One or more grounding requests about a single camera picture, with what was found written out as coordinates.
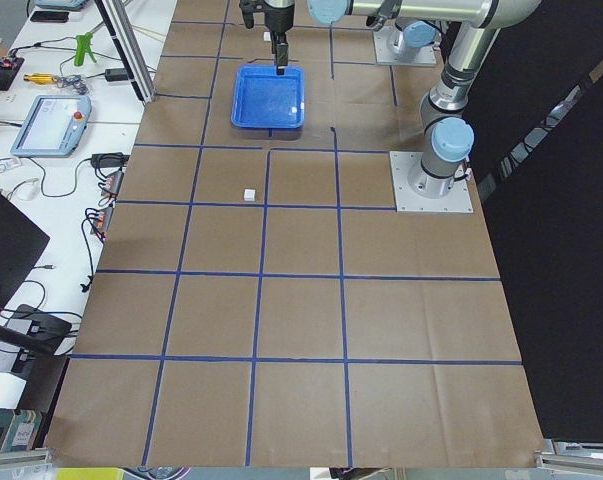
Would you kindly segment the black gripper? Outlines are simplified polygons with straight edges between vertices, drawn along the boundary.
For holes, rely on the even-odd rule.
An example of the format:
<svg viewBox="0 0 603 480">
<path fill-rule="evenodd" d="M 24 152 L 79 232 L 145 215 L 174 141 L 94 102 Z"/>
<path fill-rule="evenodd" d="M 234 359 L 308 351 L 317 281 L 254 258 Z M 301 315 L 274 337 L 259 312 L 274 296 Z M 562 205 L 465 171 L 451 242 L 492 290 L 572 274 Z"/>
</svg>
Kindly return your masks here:
<svg viewBox="0 0 603 480">
<path fill-rule="evenodd" d="M 288 42 L 286 32 L 293 27 L 294 0 L 240 0 L 239 8 L 244 25 L 252 29 L 255 25 L 254 15 L 264 14 L 265 26 L 270 30 L 271 53 L 274 54 L 276 75 L 285 74 L 288 65 Z"/>
</svg>

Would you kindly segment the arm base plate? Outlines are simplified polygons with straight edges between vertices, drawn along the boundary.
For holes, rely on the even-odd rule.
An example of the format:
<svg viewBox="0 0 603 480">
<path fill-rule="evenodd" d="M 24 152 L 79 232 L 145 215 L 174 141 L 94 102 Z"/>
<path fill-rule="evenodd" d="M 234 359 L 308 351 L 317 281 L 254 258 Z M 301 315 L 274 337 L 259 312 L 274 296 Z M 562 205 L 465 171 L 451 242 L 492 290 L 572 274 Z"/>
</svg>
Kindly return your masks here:
<svg viewBox="0 0 603 480">
<path fill-rule="evenodd" d="M 389 153 L 396 211 L 419 214 L 472 214 L 468 181 L 456 181 L 463 173 L 459 166 L 452 177 L 438 179 L 422 169 L 422 152 Z"/>
<path fill-rule="evenodd" d="M 373 40 L 378 65 L 430 68 L 437 64 L 431 45 L 411 47 L 395 27 L 386 26 L 374 32 Z"/>
</svg>

